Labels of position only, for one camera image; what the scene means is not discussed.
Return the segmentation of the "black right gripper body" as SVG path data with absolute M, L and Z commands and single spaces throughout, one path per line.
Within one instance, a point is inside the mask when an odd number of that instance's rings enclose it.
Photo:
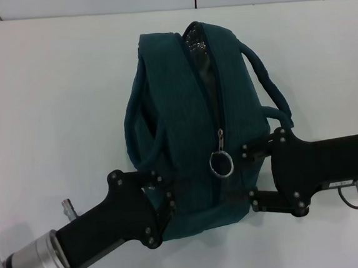
M 289 129 L 271 155 L 272 175 L 279 193 L 290 202 L 308 206 L 319 191 L 356 187 L 358 135 L 303 141 Z

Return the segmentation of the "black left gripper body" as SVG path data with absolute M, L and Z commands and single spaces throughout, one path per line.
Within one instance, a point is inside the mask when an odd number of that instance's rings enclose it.
M 56 231 L 71 268 L 88 268 L 126 241 L 137 240 L 148 247 L 150 202 L 142 189 L 125 184 L 123 176 L 120 170 L 112 171 L 105 199 Z

